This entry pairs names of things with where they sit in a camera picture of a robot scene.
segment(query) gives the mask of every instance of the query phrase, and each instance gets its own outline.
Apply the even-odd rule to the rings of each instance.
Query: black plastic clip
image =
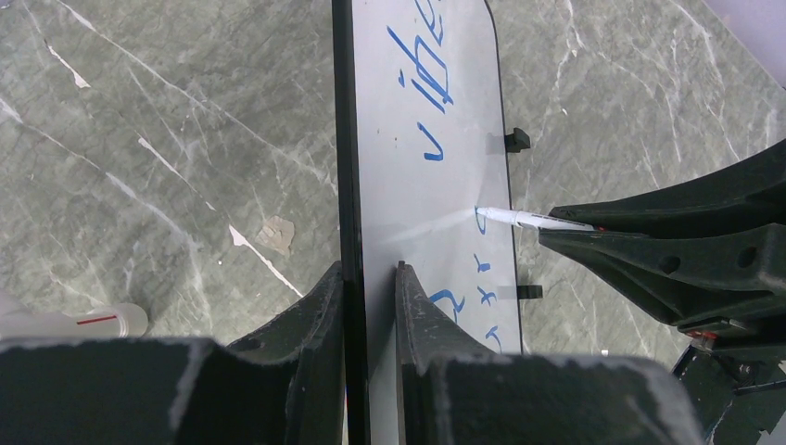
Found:
[[[529,134],[524,133],[524,130],[518,127],[513,128],[513,134],[505,135],[505,153],[521,153],[521,150],[531,147]]]
[[[539,285],[521,285],[516,286],[516,296],[518,299],[542,299],[543,286]]]

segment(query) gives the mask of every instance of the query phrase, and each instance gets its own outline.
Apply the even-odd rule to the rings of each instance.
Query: red line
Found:
[[[113,320],[115,318],[118,318],[118,316],[110,315],[109,317],[94,318],[92,320],[82,320],[80,322],[76,322],[76,324],[90,324],[90,323],[105,322],[106,320]]]

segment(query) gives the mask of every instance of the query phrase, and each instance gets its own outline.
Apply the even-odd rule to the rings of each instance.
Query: marker pen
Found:
[[[500,223],[508,223],[518,227],[529,227],[534,229],[549,229],[549,230],[578,230],[584,232],[592,232],[599,230],[592,225],[584,224],[582,222],[573,222],[568,220],[561,220],[546,215],[538,215],[537,213],[530,213],[528,211],[517,210],[504,210],[494,209],[492,207],[481,207],[477,209],[477,214],[485,216],[486,218],[499,221]]]

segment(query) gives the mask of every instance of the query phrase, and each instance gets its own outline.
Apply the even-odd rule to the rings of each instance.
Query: gray marble floor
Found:
[[[0,5],[8,0],[0,0]],[[513,203],[626,197],[786,136],[786,92],[700,0],[490,2]],[[0,286],[36,311],[131,301],[230,341],[339,258],[328,0],[13,0],[0,10]],[[671,364],[686,340],[517,237],[536,352]]]

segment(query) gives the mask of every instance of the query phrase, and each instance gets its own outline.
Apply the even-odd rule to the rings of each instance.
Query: whiteboard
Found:
[[[484,0],[355,0],[352,20],[372,438],[394,443],[398,261],[473,338],[521,353],[512,227],[475,215],[510,208],[499,62]]]

